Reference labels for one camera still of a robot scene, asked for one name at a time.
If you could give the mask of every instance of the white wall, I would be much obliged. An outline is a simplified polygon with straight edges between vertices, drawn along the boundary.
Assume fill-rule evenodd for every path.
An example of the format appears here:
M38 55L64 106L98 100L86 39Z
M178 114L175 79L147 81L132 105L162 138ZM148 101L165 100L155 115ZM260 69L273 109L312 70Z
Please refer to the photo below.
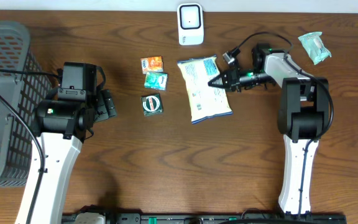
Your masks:
M176 11L181 0L0 0L0 9ZM358 13L358 0L198 0L212 12Z

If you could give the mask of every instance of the teal packet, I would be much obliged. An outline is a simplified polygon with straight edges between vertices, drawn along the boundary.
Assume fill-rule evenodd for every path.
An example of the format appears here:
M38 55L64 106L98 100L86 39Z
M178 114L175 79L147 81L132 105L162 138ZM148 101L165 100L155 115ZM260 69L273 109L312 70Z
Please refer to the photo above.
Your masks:
M320 39L321 34L323 33L311 32L298 37L314 65L322 62L327 57L332 57L330 51L324 47L323 41Z
M152 88L154 90L165 90L167 87L168 74L147 72L144 86L146 88Z

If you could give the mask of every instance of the robotic arm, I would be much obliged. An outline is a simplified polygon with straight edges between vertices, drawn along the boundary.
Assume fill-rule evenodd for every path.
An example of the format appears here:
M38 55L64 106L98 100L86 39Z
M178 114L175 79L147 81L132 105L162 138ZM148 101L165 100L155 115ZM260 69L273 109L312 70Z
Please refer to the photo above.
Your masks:
M282 88L277 125L285 143L285 172L278 203L287 215L310 213L310 180L318 138L329 124L329 100L321 85L328 89L325 78L310 78L301 71L283 49L272 49L269 44L257 44L252 49L252 70L241 70L236 55L226 52L223 57L229 70L208 82L209 86L226 91L241 91L257 85L276 83ZM302 106L302 101L312 106Z
M97 71L103 77L98 86ZM52 100L52 95L34 110L32 129L45 155L45 170L37 189L42 158L33 150L16 224L61 223L68 182L86 131L93 135L95 122L116 115L109 90L103 90L106 77L102 68L66 62L61 76L61 86L56 89L58 100Z

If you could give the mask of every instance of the green connector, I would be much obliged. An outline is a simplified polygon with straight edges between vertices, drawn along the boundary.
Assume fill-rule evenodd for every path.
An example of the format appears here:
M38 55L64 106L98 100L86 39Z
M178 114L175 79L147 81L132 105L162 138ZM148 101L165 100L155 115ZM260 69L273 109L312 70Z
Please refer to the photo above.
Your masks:
M149 218L149 224L157 224L157 218Z

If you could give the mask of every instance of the black-bordered square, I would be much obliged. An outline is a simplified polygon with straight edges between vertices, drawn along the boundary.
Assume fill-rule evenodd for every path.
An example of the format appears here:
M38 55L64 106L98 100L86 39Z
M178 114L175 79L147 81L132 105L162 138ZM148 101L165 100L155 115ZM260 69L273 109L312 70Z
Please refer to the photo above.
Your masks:
M142 106L144 116L151 116L163 112L160 94L143 96Z

